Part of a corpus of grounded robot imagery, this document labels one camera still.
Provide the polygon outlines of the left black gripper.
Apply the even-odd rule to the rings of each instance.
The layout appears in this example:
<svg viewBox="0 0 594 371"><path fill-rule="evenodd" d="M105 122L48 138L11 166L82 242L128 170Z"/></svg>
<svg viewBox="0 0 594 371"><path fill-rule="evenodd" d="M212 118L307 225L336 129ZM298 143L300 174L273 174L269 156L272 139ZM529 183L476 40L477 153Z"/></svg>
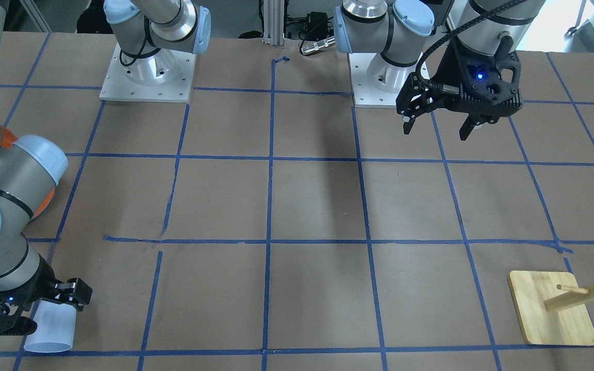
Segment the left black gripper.
<svg viewBox="0 0 594 371"><path fill-rule="evenodd" d="M474 128L483 123L494 124L500 118L521 110L523 101L519 93L502 102L493 99L490 103L464 90L456 95L439 94L439 87L435 83L429 82L420 73L410 73L396 98L396 111L403 116L404 134L410 134L417 117L434 108L468 115L459 129L460 140L466 141Z"/></svg>

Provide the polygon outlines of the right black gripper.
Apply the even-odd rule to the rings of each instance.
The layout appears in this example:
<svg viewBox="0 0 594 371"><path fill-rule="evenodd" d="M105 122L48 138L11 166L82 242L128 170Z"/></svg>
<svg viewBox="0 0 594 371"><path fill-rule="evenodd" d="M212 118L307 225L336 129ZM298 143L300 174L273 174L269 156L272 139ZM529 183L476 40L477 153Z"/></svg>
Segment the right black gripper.
<svg viewBox="0 0 594 371"><path fill-rule="evenodd" d="M30 310L33 302L44 298L45 301L56 305L73 306L77 312L82 312L85 306L89 305L92 294L92 287L80 278L72 278L67 282L57 279L50 264L40 256L33 276L15 289L0 291L0 301ZM8 329L8 335L31 335L37 328L38 324L35 321L21 316L14 326Z"/></svg>

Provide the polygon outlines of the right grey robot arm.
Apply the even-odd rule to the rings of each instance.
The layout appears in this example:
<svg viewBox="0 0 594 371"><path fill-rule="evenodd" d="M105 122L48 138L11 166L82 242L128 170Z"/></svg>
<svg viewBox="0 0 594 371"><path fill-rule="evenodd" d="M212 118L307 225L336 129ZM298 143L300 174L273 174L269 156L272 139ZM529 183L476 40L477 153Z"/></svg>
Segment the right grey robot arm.
<svg viewBox="0 0 594 371"><path fill-rule="evenodd" d="M0 42L9 10L0 1ZM106 20L120 45L120 64L136 68L155 60L172 68L170 50L203 54L211 35L211 14L192 1L106 1ZM62 282L29 244L23 229L43 211L68 167L59 146L40 136L4 144L0 126L0 336L33 334L38 325L24 316L35 301L82 311L92 288L80 278Z"/></svg>

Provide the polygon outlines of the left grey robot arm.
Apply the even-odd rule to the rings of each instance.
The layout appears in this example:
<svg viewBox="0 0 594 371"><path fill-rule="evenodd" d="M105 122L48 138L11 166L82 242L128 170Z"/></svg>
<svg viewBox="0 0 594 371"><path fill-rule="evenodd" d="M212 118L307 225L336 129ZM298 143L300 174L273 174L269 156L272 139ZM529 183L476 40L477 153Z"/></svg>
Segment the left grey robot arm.
<svg viewBox="0 0 594 371"><path fill-rule="evenodd" d="M467 140L480 125L521 110L521 63L516 46L543 1L468 1L460 25L430 47L443 2L342 1L335 9L336 48L373 53L383 66L408 75L395 100L404 134L436 109L465 113L459 130Z"/></svg>

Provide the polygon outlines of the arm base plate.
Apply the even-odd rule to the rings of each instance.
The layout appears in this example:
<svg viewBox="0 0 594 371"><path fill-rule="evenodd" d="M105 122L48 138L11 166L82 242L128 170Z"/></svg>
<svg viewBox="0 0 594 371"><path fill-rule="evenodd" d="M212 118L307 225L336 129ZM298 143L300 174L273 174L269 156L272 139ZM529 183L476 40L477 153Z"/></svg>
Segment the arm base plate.
<svg viewBox="0 0 594 371"><path fill-rule="evenodd" d="M195 74L196 55L161 49L154 56L139 59L131 66L130 57L115 46L99 98L128 103L188 103Z"/></svg>
<svg viewBox="0 0 594 371"><path fill-rule="evenodd" d="M415 65L394 66L377 53L348 54L356 108L395 108L398 93Z"/></svg>

